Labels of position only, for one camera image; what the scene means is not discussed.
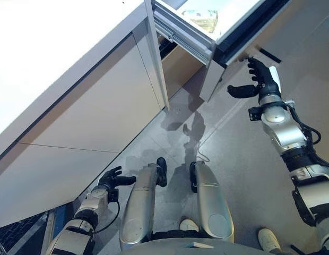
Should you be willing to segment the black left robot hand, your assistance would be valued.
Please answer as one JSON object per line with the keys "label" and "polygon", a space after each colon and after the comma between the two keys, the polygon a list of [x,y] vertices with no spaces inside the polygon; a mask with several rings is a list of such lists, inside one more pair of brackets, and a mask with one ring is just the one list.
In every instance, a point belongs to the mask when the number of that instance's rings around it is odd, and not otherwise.
{"label": "black left robot hand", "polygon": [[104,187],[107,191],[113,191],[118,186],[129,186],[136,182],[136,176],[121,176],[122,167],[115,167],[99,179],[98,186]]}

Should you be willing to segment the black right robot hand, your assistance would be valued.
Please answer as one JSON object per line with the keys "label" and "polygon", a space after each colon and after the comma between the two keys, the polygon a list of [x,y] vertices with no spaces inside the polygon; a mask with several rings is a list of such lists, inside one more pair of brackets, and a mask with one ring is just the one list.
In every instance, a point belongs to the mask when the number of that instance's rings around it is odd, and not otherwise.
{"label": "black right robot hand", "polygon": [[245,85],[234,87],[229,85],[227,92],[234,98],[244,99],[255,97],[258,95],[258,100],[268,96],[274,95],[281,98],[281,93],[278,84],[274,81],[270,70],[261,61],[249,57],[247,67],[249,68],[249,74],[252,74],[252,80],[257,82],[257,85]]}

